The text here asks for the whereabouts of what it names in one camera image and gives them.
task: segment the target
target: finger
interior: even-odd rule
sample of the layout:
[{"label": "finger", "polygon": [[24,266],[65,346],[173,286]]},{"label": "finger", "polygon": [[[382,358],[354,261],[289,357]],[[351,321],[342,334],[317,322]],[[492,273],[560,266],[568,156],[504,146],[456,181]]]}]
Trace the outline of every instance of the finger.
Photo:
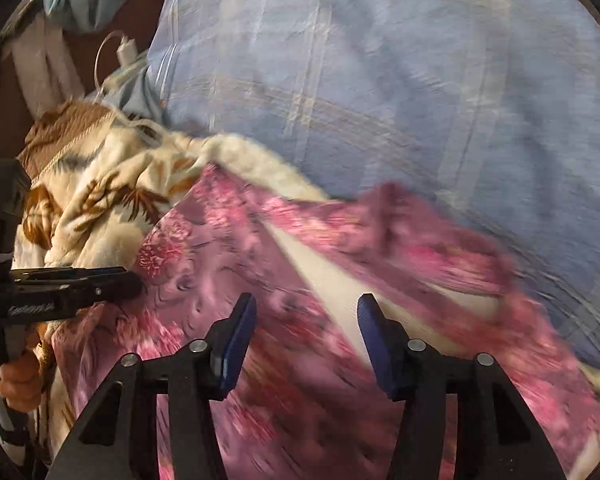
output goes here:
[{"label": "finger", "polygon": [[31,350],[24,353],[15,361],[5,363],[0,367],[0,378],[13,383],[25,383],[38,374],[40,363]]},{"label": "finger", "polygon": [[0,381],[0,396],[5,399],[32,399],[42,391],[42,378],[36,375],[26,383]]},{"label": "finger", "polygon": [[37,394],[31,399],[7,399],[7,406],[16,410],[17,412],[29,413],[35,410],[42,400],[42,394]]},{"label": "finger", "polygon": [[29,333],[27,333],[27,339],[25,341],[26,348],[35,348],[40,343],[40,335],[33,327]]}]

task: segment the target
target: pink floral blanket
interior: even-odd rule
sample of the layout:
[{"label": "pink floral blanket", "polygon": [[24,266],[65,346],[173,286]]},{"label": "pink floral blanket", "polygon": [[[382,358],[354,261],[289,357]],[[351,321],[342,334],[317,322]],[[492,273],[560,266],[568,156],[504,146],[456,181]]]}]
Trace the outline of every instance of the pink floral blanket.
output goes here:
[{"label": "pink floral blanket", "polygon": [[[600,423],[600,404],[576,359],[541,306],[518,288],[512,261],[494,242],[456,227],[392,184],[356,202],[290,202],[207,166],[142,245],[134,269],[144,293],[123,304],[98,304],[56,331],[54,350],[76,413],[121,355],[171,354],[250,292],[258,323],[238,386],[226,401],[212,403],[228,477],[386,477],[402,406],[378,389],[263,219],[457,342],[466,356],[492,354],[570,470]],[[497,296],[500,319],[486,322],[426,283]],[[165,403],[158,405],[166,480],[173,475],[168,418]],[[452,478],[454,457],[450,434],[441,478]]]}]

